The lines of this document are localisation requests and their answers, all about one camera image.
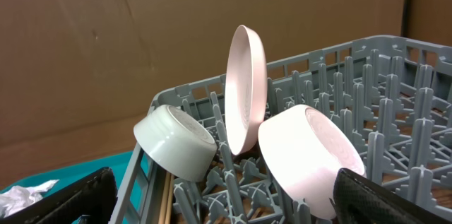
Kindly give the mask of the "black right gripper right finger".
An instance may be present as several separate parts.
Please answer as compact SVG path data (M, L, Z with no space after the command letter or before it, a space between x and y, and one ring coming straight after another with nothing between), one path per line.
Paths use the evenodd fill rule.
M347 168L338 171L331 204L339 224L451 224Z

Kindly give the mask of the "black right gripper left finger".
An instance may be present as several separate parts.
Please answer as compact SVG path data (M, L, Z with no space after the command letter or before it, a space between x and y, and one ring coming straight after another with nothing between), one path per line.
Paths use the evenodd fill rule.
M64 224L110 221L117 202L117 184L109 167L85 176L37 203L2 218L1 224Z

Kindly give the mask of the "wooden chopstick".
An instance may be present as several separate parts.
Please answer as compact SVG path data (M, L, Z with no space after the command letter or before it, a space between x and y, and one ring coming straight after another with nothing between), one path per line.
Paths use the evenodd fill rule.
M172 213L173 187L174 187L174 175L171 174L169 177L169 193L167 197L167 208L165 211L165 224L170 224Z
M159 218L158 218L158 224L164 224L166 220L166 210L167 210L167 200L170 190L170 177L171 174L169 172L166 172L165 176L165 183L162 193L162 201L160 205L160 212L159 212Z

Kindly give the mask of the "small pink bowl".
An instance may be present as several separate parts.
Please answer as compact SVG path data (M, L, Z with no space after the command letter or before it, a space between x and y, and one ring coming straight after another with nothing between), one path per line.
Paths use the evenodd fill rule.
M295 105L264 121L258 143L270 172L294 201L306 201L312 215L336 217L331 204L339 169L365 175L359 153L323 113Z

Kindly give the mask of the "white tissue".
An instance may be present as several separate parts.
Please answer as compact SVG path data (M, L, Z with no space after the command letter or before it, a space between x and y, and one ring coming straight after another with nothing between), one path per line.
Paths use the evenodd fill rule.
M44 197L50 189L58 183L58 179L51 179L35 187L12 186L7 192L1 193L1 218L12 216L27 208Z

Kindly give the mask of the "grey bowl with rice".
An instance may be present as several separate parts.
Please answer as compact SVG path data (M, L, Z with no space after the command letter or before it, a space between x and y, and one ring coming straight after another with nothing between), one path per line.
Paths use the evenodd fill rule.
M159 166L190 182L200 182L217 151L213 136L192 116L161 105L133 128L137 143Z

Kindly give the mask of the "large pink plate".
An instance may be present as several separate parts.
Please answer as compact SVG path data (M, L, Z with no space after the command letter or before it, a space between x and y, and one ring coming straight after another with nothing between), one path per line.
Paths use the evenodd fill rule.
M267 104L267 63L259 35L240 25L234 32L225 81L225 127L232 154L254 147Z

